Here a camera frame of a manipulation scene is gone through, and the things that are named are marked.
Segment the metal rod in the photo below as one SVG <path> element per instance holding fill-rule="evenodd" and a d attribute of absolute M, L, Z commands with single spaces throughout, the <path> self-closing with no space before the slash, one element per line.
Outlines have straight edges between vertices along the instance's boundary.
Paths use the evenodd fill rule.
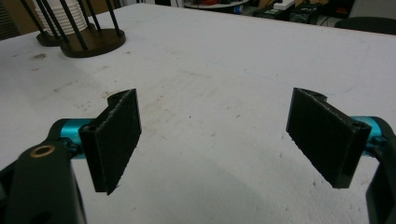
<path fill-rule="evenodd" d="M 84 16 L 84 20 L 87 23 L 88 29 L 91 29 L 90 21 L 88 20 L 87 12 L 85 11 L 85 7 L 82 4 L 82 0 L 78 0 L 79 7 L 81 8 L 82 15 Z"/>
<path fill-rule="evenodd" d="M 50 17 L 52 18 L 53 23 L 55 23 L 56 29 L 58 29 L 59 34 L 61 34 L 62 39 L 64 40 L 64 43 L 69 43 L 69 39 L 67 39 L 67 36 L 64 34 L 64 29 L 62 29 L 61 24 L 59 24 L 58 19 L 56 19 L 55 14 L 53 14 L 52 8 L 50 8 L 49 2 L 47 0 L 37 0 L 37 1 L 42 1 L 44 4 L 44 7 L 48 11 Z"/>
<path fill-rule="evenodd" d="M 55 28 L 53 27 L 52 21 L 50 20 L 49 14 L 47 14 L 47 10 L 44 8 L 43 3 L 40 0 L 36 0 L 38 7 L 40 8 L 41 12 L 43 13 L 44 18 L 47 21 L 47 24 L 49 25 L 50 30 L 52 31 L 53 37 L 55 39 L 59 39 L 58 33 L 56 33 Z"/>
<path fill-rule="evenodd" d="M 40 25 L 40 22 L 38 22 L 37 18 L 35 17 L 35 14 L 33 14 L 32 10 L 29 8 L 25 0 L 21 0 L 23 7 L 26 9 L 27 13 L 29 14 L 30 18 L 32 18 L 32 21 L 35 23 L 35 26 L 37 29 L 40 31 L 42 35 L 46 35 L 44 32 L 43 28 Z"/>
<path fill-rule="evenodd" d="M 117 24 L 116 16 L 114 15 L 113 7 L 111 6 L 111 3 L 109 0 L 106 0 L 107 7 L 108 7 L 108 12 L 110 13 L 111 20 L 113 20 L 114 23 L 114 28 L 116 28 L 116 33 L 117 36 L 121 36 L 120 28 L 119 25 Z"/>
<path fill-rule="evenodd" d="M 77 36 L 78 42 L 81 45 L 82 49 L 87 49 L 87 45 L 84 42 L 84 39 L 82 39 L 81 33 L 79 32 L 79 29 L 76 25 L 76 22 L 73 19 L 72 13 L 69 10 L 69 7 L 67 6 L 66 2 L 64 0 L 61 0 L 62 7 L 64 8 L 64 12 L 66 13 L 67 18 L 69 19 L 70 23 L 72 24 L 73 30 L 75 31 L 75 34 Z"/>
<path fill-rule="evenodd" d="M 91 1 L 90 0 L 85 0 L 85 2 L 87 3 L 87 6 L 88 6 L 88 9 L 91 12 L 91 16 L 93 18 L 93 21 L 95 22 L 96 30 L 97 31 L 101 31 L 102 29 L 100 28 L 99 22 L 96 19 L 96 14 L 95 14 L 95 11 L 93 11 L 93 7 L 91 5 Z"/>

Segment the white tabletop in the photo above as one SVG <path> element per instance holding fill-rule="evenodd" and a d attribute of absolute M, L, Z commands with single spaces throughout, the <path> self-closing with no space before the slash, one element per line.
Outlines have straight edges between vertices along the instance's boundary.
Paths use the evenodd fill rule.
<path fill-rule="evenodd" d="M 116 16 L 127 41 L 98 57 L 67 58 L 37 33 L 0 42 L 0 168 L 57 119 L 95 118 L 136 88 L 143 133 L 120 186 L 95 193 L 73 161 L 89 223 L 368 222 L 377 162 L 332 189 L 286 123 L 300 87 L 396 127 L 395 36 L 148 5 Z"/>

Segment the blue metal part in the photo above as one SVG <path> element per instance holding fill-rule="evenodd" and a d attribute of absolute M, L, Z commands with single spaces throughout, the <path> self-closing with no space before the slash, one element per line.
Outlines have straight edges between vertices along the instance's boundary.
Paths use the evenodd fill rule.
<path fill-rule="evenodd" d="M 381 128 L 375 122 L 375 120 L 370 118 L 370 117 L 360 117 L 360 116 L 351 117 L 351 118 L 354 119 L 354 120 L 357 120 L 357 121 L 364 122 L 364 123 L 366 123 L 366 124 L 368 124 L 368 125 L 370 125 L 372 127 L 372 130 L 370 131 L 369 138 L 367 139 L 366 148 L 377 147 L 382 152 L 384 152 L 385 145 L 387 144 L 388 139 L 383 137 Z M 371 155 L 367 151 L 363 151 L 362 155 L 363 156 L 373 157 L 373 155 Z"/>
<path fill-rule="evenodd" d="M 82 150 L 81 139 L 79 138 L 78 129 L 87 125 L 92 119 L 70 119 L 61 129 L 61 138 L 66 140 L 67 149 L 71 151 Z M 73 159 L 85 159 L 85 154 L 79 154 Z"/>

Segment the black rubber pad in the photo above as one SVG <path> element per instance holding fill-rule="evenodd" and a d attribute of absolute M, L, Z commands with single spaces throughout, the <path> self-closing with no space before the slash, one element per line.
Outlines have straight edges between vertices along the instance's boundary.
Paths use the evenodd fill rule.
<path fill-rule="evenodd" d="M 336 189 L 352 180 L 371 127 L 326 103 L 326 96 L 295 88 L 287 132 Z"/>
<path fill-rule="evenodd" d="M 136 148 L 140 134 L 136 90 L 110 96 L 108 107 L 79 130 L 92 181 L 97 192 L 110 194 Z"/>

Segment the stacked white cups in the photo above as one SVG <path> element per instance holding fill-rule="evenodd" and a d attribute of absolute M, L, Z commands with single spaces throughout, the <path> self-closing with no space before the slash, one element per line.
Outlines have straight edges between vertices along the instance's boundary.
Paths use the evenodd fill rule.
<path fill-rule="evenodd" d="M 72 24 L 70 24 L 69 19 L 66 16 L 66 13 L 64 12 L 64 8 L 61 5 L 61 1 L 60 0 L 47 0 L 49 3 L 50 8 L 53 11 L 53 14 L 55 14 L 56 19 L 58 20 L 59 24 L 61 25 L 62 29 L 64 30 L 64 33 L 66 35 L 71 35 L 74 33 Z M 44 18 L 43 13 L 40 10 L 40 7 L 38 7 L 38 4 L 36 1 L 33 1 L 35 3 L 35 11 L 38 14 L 38 17 L 40 18 L 40 20 L 43 22 L 44 27 L 46 28 L 47 32 L 49 33 L 49 35 L 53 35 L 46 19 Z M 81 12 L 81 8 L 79 7 L 79 4 L 76 0 L 65 0 L 67 6 L 69 7 L 69 10 L 74 18 L 74 21 L 77 25 L 77 28 L 82 31 L 85 30 L 87 28 L 87 22 L 85 22 L 84 20 L 84 16 L 82 15 Z M 55 30 L 58 32 L 58 29 L 55 26 L 55 23 L 53 23 L 53 27 L 55 28 Z"/>

